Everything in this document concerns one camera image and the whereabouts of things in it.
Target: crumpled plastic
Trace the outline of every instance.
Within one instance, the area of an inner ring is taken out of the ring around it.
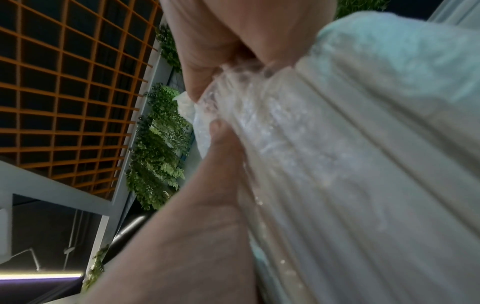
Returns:
[[[245,146],[271,297],[479,302],[479,97],[478,32],[386,13],[333,22],[294,67],[221,74],[194,131],[202,157],[216,118]]]

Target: clear plastic bag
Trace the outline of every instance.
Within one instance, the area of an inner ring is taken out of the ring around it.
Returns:
[[[200,153],[218,117],[244,144],[239,201],[273,298],[480,301],[479,54],[477,32],[359,13],[295,67],[207,89]]]

